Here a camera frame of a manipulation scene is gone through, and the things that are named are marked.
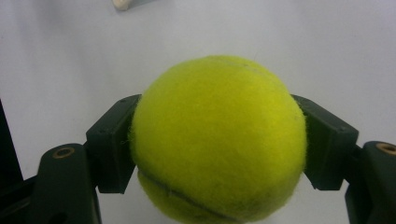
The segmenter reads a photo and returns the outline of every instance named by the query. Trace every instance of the fuzzy yellow felt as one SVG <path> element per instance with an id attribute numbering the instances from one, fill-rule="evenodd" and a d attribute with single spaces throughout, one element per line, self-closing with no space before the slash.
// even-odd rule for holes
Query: fuzzy yellow felt
<path id="1" fill-rule="evenodd" d="M 186 223 L 265 218 L 293 193 L 305 164 L 301 109 L 275 75 L 234 56 L 162 74 L 138 103 L 131 137 L 146 193 Z"/>

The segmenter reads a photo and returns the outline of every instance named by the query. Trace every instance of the yellow tennis ball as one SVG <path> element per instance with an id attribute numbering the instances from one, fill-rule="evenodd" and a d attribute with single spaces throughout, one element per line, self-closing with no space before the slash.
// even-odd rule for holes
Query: yellow tennis ball
<path id="1" fill-rule="evenodd" d="M 301 109 L 275 75 L 234 56 L 170 68 L 144 92 L 131 136 L 147 195 L 187 223 L 265 218 L 305 164 Z"/>

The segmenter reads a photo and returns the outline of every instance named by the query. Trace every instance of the white background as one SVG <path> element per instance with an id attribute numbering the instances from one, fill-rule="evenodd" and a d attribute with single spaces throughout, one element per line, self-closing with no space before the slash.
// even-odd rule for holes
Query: white background
<path id="1" fill-rule="evenodd" d="M 0 2 L 0 96 L 24 178 L 47 150 L 84 143 L 119 99 L 184 60 L 233 54 L 268 67 L 370 140 L 396 143 L 396 1 L 110 0 Z M 303 176 L 259 223 L 348 223 L 341 191 Z M 104 223 L 175 223 L 136 181 L 100 195 Z"/>

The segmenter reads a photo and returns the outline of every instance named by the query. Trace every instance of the tennis ball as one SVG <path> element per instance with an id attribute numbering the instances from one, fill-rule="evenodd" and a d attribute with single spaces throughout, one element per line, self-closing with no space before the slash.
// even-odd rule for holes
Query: tennis ball
<path id="1" fill-rule="evenodd" d="M 170 68 L 143 93 L 132 127 L 143 189 L 181 222 L 268 217 L 304 169 L 301 109 L 275 75 L 239 57 Z"/>

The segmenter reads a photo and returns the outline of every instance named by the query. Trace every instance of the white surface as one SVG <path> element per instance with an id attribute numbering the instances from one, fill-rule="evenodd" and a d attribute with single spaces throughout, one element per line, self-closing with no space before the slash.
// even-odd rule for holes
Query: white surface
<path id="1" fill-rule="evenodd" d="M 41 155 L 85 132 L 165 69 L 208 54 L 254 59 L 370 140 L 396 143 L 396 2 L 3 0 L 0 96 L 25 178 Z M 260 223 L 348 223 L 344 191 L 303 177 Z M 142 192 L 100 195 L 104 223 L 174 223 Z"/>

